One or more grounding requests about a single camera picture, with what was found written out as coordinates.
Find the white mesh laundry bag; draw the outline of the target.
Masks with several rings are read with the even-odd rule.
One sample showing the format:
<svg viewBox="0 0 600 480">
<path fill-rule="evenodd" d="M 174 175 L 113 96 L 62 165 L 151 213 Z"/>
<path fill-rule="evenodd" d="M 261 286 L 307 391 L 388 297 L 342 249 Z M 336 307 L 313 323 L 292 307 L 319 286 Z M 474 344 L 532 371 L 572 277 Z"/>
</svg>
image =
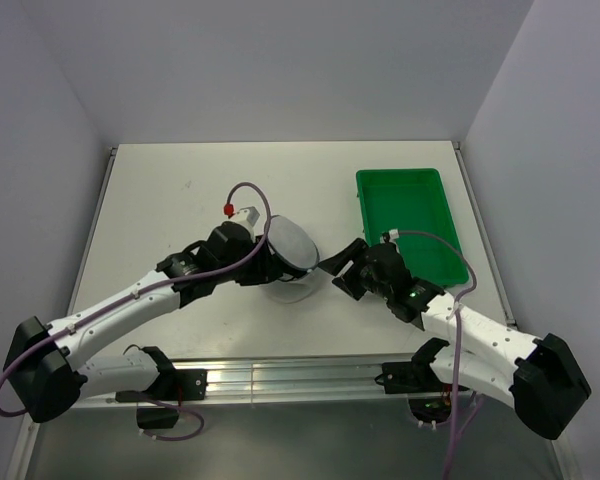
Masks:
<svg viewBox="0 0 600 480">
<path fill-rule="evenodd" d="M 320 253 L 308 233 L 289 218 L 274 215 L 267 245 L 282 274 L 261 286 L 264 293 L 271 300 L 283 304 L 296 303 L 311 296 L 319 284 L 316 270 Z"/>
</svg>

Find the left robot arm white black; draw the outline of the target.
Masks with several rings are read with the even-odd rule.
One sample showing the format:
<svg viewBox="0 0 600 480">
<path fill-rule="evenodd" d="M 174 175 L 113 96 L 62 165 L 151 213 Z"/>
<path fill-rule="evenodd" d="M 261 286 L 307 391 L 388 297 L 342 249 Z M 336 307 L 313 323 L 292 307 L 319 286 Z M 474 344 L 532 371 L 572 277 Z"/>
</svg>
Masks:
<svg viewBox="0 0 600 480">
<path fill-rule="evenodd" d="M 211 295 L 227 282 L 240 286 L 295 283 L 316 267 L 308 234 L 282 216 L 267 234 L 248 222 L 225 221 L 205 240 L 168 255 L 132 286 L 68 317 L 23 321 L 14 333 L 2 380 L 37 423 L 53 420 L 77 401 L 127 392 L 134 400 L 173 400 L 179 376 L 155 346 L 98 358 L 109 344 L 139 326 Z"/>
</svg>

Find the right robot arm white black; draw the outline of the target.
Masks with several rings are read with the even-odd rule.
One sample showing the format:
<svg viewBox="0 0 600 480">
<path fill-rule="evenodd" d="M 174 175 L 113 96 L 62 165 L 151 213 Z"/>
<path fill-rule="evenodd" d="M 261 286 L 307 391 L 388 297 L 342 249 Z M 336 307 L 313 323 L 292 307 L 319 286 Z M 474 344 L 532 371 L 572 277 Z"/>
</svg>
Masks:
<svg viewBox="0 0 600 480">
<path fill-rule="evenodd" d="M 567 343 L 519 332 L 413 275 L 395 243 L 354 240 L 320 269 L 354 300 L 381 297 L 399 320 L 430 335 L 408 361 L 385 362 L 375 381 L 387 394 L 473 390 L 512 408 L 537 435 L 558 439 L 591 395 Z"/>
</svg>

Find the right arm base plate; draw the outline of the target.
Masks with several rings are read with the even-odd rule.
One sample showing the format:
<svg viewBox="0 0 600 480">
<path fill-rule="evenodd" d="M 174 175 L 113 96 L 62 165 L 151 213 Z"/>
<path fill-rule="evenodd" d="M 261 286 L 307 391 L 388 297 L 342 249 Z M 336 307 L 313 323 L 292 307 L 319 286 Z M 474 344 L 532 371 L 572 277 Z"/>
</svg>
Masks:
<svg viewBox="0 0 600 480">
<path fill-rule="evenodd" d="M 451 381 L 441 381 L 429 364 L 416 361 L 385 362 L 374 383 L 393 394 L 443 394 L 451 392 Z"/>
</svg>

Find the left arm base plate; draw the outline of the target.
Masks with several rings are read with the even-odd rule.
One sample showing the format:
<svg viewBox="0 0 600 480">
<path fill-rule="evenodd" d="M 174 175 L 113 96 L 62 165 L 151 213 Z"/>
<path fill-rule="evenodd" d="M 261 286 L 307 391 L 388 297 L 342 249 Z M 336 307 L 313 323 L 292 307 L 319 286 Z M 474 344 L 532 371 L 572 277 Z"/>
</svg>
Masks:
<svg viewBox="0 0 600 480">
<path fill-rule="evenodd" d="M 174 369 L 160 373 L 146 390 L 117 392 L 115 401 L 143 402 L 145 398 L 161 402 L 200 401 L 205 398 L 206 387 L 205 369 Z"/>
</svg>

